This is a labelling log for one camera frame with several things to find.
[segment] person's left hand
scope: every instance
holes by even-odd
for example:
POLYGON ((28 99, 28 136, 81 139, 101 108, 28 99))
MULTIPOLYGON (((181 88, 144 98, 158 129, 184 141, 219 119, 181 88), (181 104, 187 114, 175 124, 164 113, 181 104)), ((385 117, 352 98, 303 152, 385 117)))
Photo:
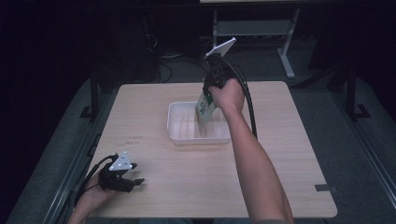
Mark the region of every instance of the person's left hand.
POLYGON ((85 223, 88 215, 101 207, 106 201, 117 194, 112 189, 102 189, 99 186, 99 175, 96 173, 87 183, 85 192, 81 195, 76 208, 69 219, 69 224, 85 223))

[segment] gray floor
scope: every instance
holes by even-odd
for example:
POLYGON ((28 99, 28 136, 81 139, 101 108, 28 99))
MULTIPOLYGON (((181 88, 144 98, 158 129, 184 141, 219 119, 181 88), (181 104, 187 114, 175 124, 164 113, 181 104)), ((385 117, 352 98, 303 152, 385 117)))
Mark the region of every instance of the gray floor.
MULTIPOLYGON (((241 71, 247 81, 281 80, 294 85, 317 72, 306 69, 314 46, 313 40, 291 44, 288 55, 295 79, 286 78, 274 43, 231 52, 226 55, 226 60, 241 71)), ((189 57, 164 61, 172 69, 169 82, 201 82, 205 72, 191 61, 203 64, 189 57)), ((160 68, 163 78, 169 75, 166 67, 160 68)), ((365 105, 372 117, 351 122, 344 112, 342 100, 339 100, 345 95, 342 92, 329 92, 326 89, 328 80, 329 77, 325 77, 309 88, 290 92, 326 181, 336 189, 332 196, 338 214, 326 220, 298 218, 296 222, 396 223, 395 207, 374 172, 363 143, 354 131, 356 125, 362 129, 390 176, 395 177, 396 124, 376 100, 370 86, 361 80, 358 80, 357 104, 365 105)), ((117 90, 112 94, 102 93, 99 117, 94 122, 81 119, 79 115, 82 109, 90 104, 89 84, 87 81, 70 103, 8 223, 64 223, 67 220, 72 210, 70 204, 73 202, 73 190, 77 188, 82 171, 89 162, 86 154, 94 150, 92 143, 103 130, 117 95, 117 90), (71 196, 71 201, 66 200, 68 196, 71 196)), ((110 222, 136 223, 136 220, 90 220, 90 223, 110 222)))

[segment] background desk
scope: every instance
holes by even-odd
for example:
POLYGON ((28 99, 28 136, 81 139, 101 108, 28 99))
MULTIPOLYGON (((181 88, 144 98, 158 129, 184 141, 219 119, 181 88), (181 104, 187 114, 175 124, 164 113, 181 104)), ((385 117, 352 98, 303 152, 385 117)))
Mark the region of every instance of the background desk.
MULTIPOLYGON (((336 215, 329 191, 288 87, 249 83, 258 138, 278 171, 295 217, 336 215)), ((125 178, 146 178, 94 213, 98 217, 247 217, 233 146, 176 146, 166 130, 168 106, 197 101, 201 83, 124 85, 109 115, 96 164, 127 151, 138 165, 125 178)), ((248 109, 244 114, 248 120, 248 109)))

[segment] human arm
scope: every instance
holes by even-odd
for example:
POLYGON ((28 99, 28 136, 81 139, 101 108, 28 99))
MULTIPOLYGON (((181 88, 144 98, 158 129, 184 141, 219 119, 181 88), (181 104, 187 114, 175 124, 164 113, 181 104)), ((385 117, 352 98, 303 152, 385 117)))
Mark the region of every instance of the human arm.
POLYGON ((230 128, 236 170, 251 221, 280 219, 294 223, 275 167, 242 114, 245 95, 238 81, 232 78, 223 89, 209 90, 230 128))
POLYGON ((102 189, 99 185, 99 175, 95 174, 87 183, 85 192, 69 218, 68 224, 84 224, 90 213, 101 207, 106 201, 117 194, 115 190, 102 189))

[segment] white tray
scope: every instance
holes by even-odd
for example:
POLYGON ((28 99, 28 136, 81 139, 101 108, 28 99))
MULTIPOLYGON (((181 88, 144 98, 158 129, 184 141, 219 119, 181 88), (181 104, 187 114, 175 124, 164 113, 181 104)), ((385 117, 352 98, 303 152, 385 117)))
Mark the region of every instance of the white tray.
POLYGON ((223 144, 231 140, 227 120, 221 110, 213 112, 213 120, 206 124, 207 136, 202 137, 198 129, 196 102, 175 102, 169 105, 167 129, 176 145, 223 144))

